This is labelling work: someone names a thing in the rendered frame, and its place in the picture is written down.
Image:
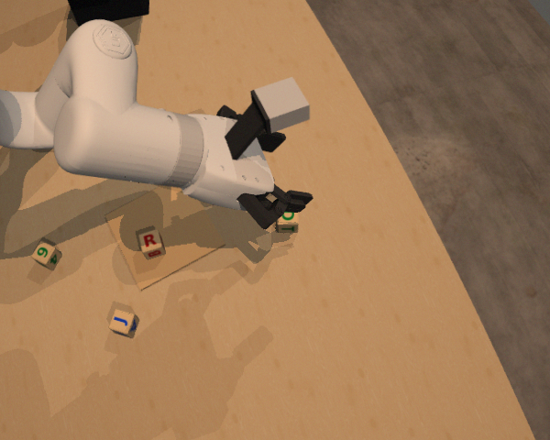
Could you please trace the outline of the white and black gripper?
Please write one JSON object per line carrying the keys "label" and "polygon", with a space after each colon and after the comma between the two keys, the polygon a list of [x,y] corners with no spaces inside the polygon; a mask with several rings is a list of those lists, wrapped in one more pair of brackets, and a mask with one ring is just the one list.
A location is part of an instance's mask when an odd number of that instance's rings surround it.
{"label": "white and black gripper", "polygon": [[[308,192],[285,192],[274,184],[263,151],[273,152],[285,141],[284,134],[267,134],[263,129],[234,160],[225,135],[241,114],[223,105],[216,115],[185,115],[197,117],[203,132],[203,156],[192,180],[179,187],[183,194],[204,203],[248,211],[262,229],[271,226],[284,212],[301,212],[312,201]],[[269,193],[277,198],[274,202],[266,198]]]}

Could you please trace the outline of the tan flat mat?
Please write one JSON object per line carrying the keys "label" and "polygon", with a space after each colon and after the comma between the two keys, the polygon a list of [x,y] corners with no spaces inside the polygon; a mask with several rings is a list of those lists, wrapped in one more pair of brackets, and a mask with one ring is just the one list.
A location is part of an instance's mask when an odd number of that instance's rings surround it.
{"label": "tan flat mat", "polygon": [[[140,290],[225,245],[199,200],[160,186],[105,216]],[[146,259],[139,234],[158,229],[166,254]]]}

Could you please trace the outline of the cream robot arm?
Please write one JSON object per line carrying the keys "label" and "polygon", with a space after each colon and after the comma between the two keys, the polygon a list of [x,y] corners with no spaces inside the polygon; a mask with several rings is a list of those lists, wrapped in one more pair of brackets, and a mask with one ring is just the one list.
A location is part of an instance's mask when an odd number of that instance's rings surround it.
{"label": "cream robot arm", "polygon": [[[130,36],[114,22],[88,21],[71,34],[38,92],[0,90],[0,146],[54,149],[72,174],[185,186],[201,164],[202,129],[191,116],[139,104],[137,84]],[[225,135],[232,160],[264,128],[271,134],[310,120],[293,77],[250,93],[252,104]]]}

